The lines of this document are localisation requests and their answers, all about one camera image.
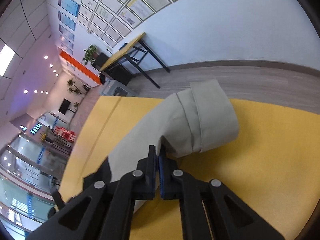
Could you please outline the beige and black jacket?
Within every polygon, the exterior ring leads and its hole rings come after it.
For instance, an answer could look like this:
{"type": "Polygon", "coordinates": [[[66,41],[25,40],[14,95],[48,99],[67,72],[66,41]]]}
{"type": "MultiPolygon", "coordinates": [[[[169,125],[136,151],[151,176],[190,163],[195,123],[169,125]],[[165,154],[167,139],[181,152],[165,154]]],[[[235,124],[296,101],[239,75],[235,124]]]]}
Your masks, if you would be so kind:
{"type": "Polygon", "coordinates": [[[151,110],[108,155],[111,181],[133,171],[149,146],[180,158],[223,146],[238,137],[235,110],[217,80],[191,83],[151,110]]]}

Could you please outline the red display rack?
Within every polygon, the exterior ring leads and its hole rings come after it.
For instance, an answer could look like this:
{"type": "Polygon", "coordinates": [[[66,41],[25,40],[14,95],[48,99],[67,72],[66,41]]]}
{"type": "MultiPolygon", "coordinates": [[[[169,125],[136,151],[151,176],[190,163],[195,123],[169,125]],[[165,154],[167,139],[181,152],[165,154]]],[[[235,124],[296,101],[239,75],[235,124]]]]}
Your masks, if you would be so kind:
{"type": "Polygon", "coordinates": [[[53,132],[63,139],[66,139],[68,142],[75,142],[76,135],[73,131],[69,131],[64,127],[55,126],[53,132]]]}

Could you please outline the grey printer box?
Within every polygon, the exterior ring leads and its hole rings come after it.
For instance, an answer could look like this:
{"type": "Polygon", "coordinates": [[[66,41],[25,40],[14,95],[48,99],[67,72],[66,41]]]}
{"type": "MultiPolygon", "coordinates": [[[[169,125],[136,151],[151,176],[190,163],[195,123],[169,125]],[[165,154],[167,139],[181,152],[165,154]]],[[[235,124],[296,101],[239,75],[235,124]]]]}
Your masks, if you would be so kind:
{"type": "Polygon", "coordinates": [[[137,94],[126,85],[116,80],[106,81],[100,93],[101,96],[136,97],[137,94]]]}

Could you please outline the potted green plant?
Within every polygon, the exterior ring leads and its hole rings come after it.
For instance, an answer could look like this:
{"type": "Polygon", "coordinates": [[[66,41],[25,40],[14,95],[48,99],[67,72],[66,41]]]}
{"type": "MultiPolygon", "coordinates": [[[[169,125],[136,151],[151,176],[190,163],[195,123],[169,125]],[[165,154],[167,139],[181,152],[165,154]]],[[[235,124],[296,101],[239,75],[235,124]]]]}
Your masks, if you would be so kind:
{"type": "Polygon", "coordinates": [[[85,54],[82,58],[84,65],[93,64],[95,59],[98,57],[97,47],[95,45],[90,45],[87,49],[84,50],[85,54]]]}

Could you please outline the wooden side table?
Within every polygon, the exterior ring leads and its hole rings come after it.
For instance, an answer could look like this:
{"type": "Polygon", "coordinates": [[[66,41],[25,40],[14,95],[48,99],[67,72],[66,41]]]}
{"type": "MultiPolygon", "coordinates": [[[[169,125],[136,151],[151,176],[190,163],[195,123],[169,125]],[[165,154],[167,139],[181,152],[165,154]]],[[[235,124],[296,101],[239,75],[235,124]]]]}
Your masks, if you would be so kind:
{"type": "Polygon", "coordinates": [[[140,63],[143,59],[150,54],[167,72],[170,73],[169,67],[153,52],[153,50],[143,40],[146,33],[143,32],[135,37],[129,43],[125,43],[116,53],[109,57],[106,62],[99,69],[99,72],[103,72],[107,68],[110,68],[114,64],[121,64],[123,62],[129,62],[136,68],[144,77],[146,77],[156,88],[160,89],[160,85],[154,81],[147,73],[140,67],[140,63]]]}

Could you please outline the wall television screen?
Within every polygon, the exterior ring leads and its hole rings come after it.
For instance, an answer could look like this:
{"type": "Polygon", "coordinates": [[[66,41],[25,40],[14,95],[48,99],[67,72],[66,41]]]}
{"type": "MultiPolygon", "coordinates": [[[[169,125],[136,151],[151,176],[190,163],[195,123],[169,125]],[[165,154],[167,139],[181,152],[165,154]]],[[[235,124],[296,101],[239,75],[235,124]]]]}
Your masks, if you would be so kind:
{"type": "Polygon", "coordinates": [[[64,99],[63,102],[61,103],[60,108],[58,109],[58,112],[61,114],[65,115],[67,111],[69,110],[71,102],[67,99],[64,99]]]}

